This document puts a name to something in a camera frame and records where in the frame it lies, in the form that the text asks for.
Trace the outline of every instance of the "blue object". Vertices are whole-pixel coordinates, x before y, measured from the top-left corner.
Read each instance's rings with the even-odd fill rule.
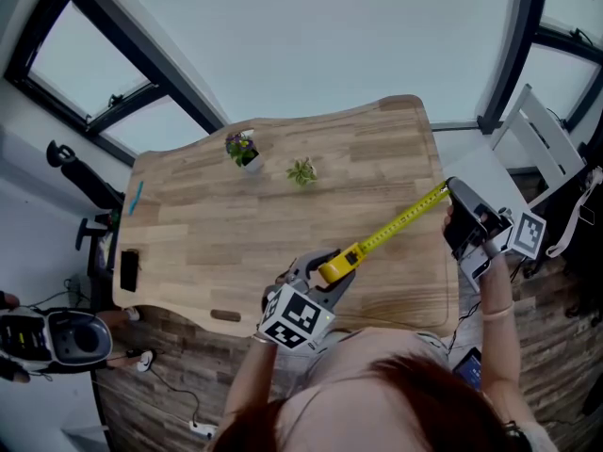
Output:
[[[144,181],[140,181],[139,184],[139,190],[136,191],[136,196],[135,198],[132,200],[132,202],[130,202],[130,211],[129,211],[129,215],[132,216],[132,213],[134,212],[134,208],[136,207],[136,205],[139,203],[139,199],[140,199],[140,194],[142,193],[142,185],[144,184]]]

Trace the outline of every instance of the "red hair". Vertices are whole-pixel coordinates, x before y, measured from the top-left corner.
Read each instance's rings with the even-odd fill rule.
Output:
[[[483,396],[434,361],[395,355],[374,362],[370,376],[399,391],[413,408],[421,427],[420,438],[433,452],[517,450]],[[276,424],[286,400],[240,412],[217,439],[214,452],[278,452]],[[392,444],[392,450],[399,448]]]

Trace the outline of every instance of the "bracelet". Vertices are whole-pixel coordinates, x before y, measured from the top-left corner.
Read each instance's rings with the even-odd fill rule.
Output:
[[[257,333],[252,335],[252,339],[255,340],[256,342],[263,343],[264,345],[276,345],[272,340],[267,340],[266,338],[262,338],[261,336],[258,336]]]
[[[496,313],[491,313],[491,314],[484,313],[481,315],[481,319],[483,321],[496,321],[499,318],[504,318],[506,315],[508,315],[513,310],[514,307],[515,307],[515,302],[512,301],[512,303],[507,308],[502,310],[501,312],[496,312]]]

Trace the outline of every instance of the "potted plant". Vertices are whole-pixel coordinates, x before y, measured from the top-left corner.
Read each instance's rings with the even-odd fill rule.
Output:
[[[291,181],[295,181],[301,187],[315,183],[318,180],[317,170],[312,165],[309,157],[296,159],[293,168],[286,170],[286,177]]]
[[[236,165],[247,172],[255,172],[262,167],[260,153],[250,137],[236,133],[226,138],[226,152],[236,162]]]

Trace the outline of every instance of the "small succulent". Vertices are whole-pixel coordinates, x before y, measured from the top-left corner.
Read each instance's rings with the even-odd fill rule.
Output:
[[[238,133],[226,138],[226,152],[234,159],[236,165],[241,167],[252,161],[259,152],[255,149],[249,137]]]
[[[286,170],[286,177],[299,186],[306,186],[318,180],[316,170],[309,157],[296,159],[293,168]]]

